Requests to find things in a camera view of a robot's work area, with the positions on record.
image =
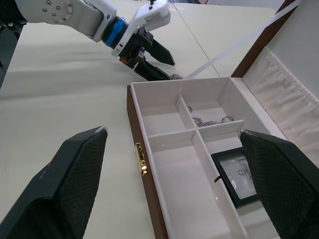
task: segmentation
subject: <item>black picture frame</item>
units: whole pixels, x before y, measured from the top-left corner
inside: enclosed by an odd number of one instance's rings
[[[225,170],[223,169],[222,165],[220,164],[221,158],[224,158],[225,156],[231,156],[234,154],[238,154],[238,153],[241,153],[241,154],[243,154],[243,156],[245,156],[243,147],[235,148],[235,149],[231,149],[231,150],[227,150],[227,151],[223,151],[223,152],[219,152],[219,153],[214,153],[211,155],[211,157],[212,157],[212,159],[217,167],[219,175],[220,175],[220,177],[217,178],[215,180],[215,182],[217,182],[219,179],[223,180],[223,182],[226,186],[226,189],[229,193],[229,196],[234,203],[235,208],[240,208],[240,207],[243,207],[247,204],[251,204],[251,203],[255,203],[255,202],[259,201],[259,197],[257,194],[252,195],[252,196],[247,197],[247,198],[240,199],[238,197],[235,189],[233,188],[231,182],[229,181]]]

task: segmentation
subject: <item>white divider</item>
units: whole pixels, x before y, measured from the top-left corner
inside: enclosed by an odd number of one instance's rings
[[[229,229],[234,239],[249,239],[246,229],[244,228],[239,215],[231,201],[224,182],[219,179],[216,183],[214,180],[219,176],[218,170],[213,162],[208,150],[205,146],[199,130],[197,130],[192,138],[193,145],[197,151],[200,162],[204,168],[206,177],[216,195],[217,204],[223,213]]]
[[[200,135],[203,138],[213,137],[220,134],[236,132],[237,130],[240,129],[243,123],[244,123],[243,120],[236,120],[232,122],[226,122],[226,123],[220,123],[220,124],[214,124],[214,125],[201,127],[201,128],[198,128],[198,130],[200,132]]]
[[[179,94],[176,101],[176,107],[186,128],[196,128],[196,124],[190,115],[183,97]]]
[[[190,140],[196,129],[188,129],[185,131],[177,131],[172,133],[163,133],[149,136],[151,147],[160,146],[163,144],[179,143]]]

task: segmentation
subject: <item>gold latch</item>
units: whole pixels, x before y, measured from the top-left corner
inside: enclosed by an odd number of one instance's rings
[[[135,153],[136,153],[136,159],[138,161],[138,165],[139,165],[139,169],[140,169],[141,175],[145,176],[148,173],[148,171],[147,171],[148,168],[146,166],[146,162],[145,162],[145,158],[144,158],[144,154],[143,154],[141,143],[136,143],[135,144]]]

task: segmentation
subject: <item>wooden jewelry box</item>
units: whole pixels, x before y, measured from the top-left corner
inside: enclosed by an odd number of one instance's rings
[[[281,9],[292,2],[286,0]],[[232,77],[128,86],[127,111],[157,239],[279,238],[260,202],[235,209],[223,181],[215,182],[219,173],[211,154],[241,147],[238,134],[249,129],[293,141],[318,166],[314,155],[319,135],[309,128],[319,125],[313,114],[319,101],[316,92],[302,84],[306,85],[308,68],[299,67],[297,79],[290,58],[276,56],[285,50],[277,47],[283,41],[287,47],[294,43],[292,29],[317,34],[304,28],[312,17],[317,19],[316,9],[316,1],[304,1],[293,14],[267,27]],[[302,50],[302,59],[315,58]],[[296,115],[300,113],[302,121]],[[221,121],[225,116],[234,121],[197,127],[193,120]],[[314,146],[304,147],[298,133],[311,137]]]

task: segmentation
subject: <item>chain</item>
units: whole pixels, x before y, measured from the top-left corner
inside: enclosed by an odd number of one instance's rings
[[[193,108],[191,106],[187,106],[187,108],[188,108],[190,113],[193,112]],[[221,121],[207,121],[207,122],[203,122],[203,120],[199,117],[192,117],[192,118],[193,118],[194,122],[197,124],[197,127],[204,127],[204,126],[234,121],[234,119],[230,116],[226,116],[226,117],[222,118]]]

